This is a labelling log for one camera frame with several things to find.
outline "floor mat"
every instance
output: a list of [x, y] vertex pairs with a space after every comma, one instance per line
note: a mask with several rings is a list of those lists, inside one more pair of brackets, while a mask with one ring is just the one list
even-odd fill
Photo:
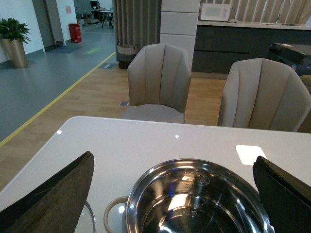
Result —
[[80, 46], [62, 46], [62, 47], [59, 47], [57, 49], [54, 49], [54, 50], [51, 50], [49, 52], [56, 52], [56, 53], [71, 53], [75, 50], [78, 50], [82, 47]]

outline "pot handle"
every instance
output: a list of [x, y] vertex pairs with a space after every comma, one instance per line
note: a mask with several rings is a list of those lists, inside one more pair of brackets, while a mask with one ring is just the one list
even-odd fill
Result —
[[110, 210], [117, 204], [120, 204], [120, 203], [126, 204], [127, 200], [128, 200], [128, 197], [119, 197], [119, 198], [114, 199], [112, 202], [110, 202], [107, 205], [107, 208], [104, 213], [104, 226], [108, 233], [115, 233], [113, 230], [111, 230], [108, 224], [108, 215], [109, 215]]

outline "yellow floor line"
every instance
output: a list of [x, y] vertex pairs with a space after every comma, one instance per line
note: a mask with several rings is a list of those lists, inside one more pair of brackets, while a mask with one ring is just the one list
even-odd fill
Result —
[[86, 78], [90, 73], [92, 73], [94, 70], [96, 70], [99, 66], [101, 66], [103, 63], [105, 63], [110, 57], [115, 55], [116, 52], [113, 52], [110, 54], [105, 60], [100, 62], [97, 66], [95, 66], [92, 70], [90, 70], [87, 74], [85, 74], [82, 78], [80, 78], [78, 81], [76, 81], [71, 87], [69, 87], [67, 90], [65, 90], [62, 94], [60, 94], [57, 98], [55, 98], [51, 103], [49, 103], [47, 106], [45, 106], [43, 109], [41, 109], [37, 114], [35, 114], [32, 118], [27, 120], [24, 124], [22, 124], [17, 130], [15, 130], [13, 133], [11, 133], [9, 136], [7, 136], [3, 141], [0, 142], [0, 147], [2, 147], [5, 143], [10, 141], [16, 134], [18, 134], [21, 130], [23, 130], [27, 125], [29, 125], [31, 122], [33, 122], [38, 116], [40, 116], [42, 113], [44, 113], [49, 107], [51, 107], [53, 104], [55, 104], [60, 98], [62, 98], [64, 95], [66, 95], [70, 90], [72, 90], [79, 82], [81, 82], [84, 78]]
[[87, 30], [91, 30], [91, 29], [94, 29], [94, 28], [99, 28], [99, 27], [101, 27], [101, 25], [98, 25], [98, 27], [92, 27], [92, 28], [89, 28], [89, 29], [85, 29], [85, 30], [83, 30], [82, 32], [85, 32], [85, 31], [87, 31]]

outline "dark cabinet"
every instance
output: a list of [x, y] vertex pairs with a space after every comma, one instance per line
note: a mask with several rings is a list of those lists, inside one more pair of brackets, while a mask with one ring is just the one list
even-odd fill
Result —
[[311, 44], [311, 31], [199, 25], [192, 71], [229, 73], [236, 61], [266, 58], [273, 43]]

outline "wooden floor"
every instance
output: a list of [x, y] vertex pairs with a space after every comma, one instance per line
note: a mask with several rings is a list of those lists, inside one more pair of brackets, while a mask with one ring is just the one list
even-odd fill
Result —
[[[119, 103], [129, 101], [126, 72], [118, 67], [94, 70], [4, 144], [0, 148], [0, 190], [67, 119], [74, 116], [118, 118], [127, 108]], [[186, 108], [187, 124], [217, 125], [225, 80], [208, 77], [193, 73]]]

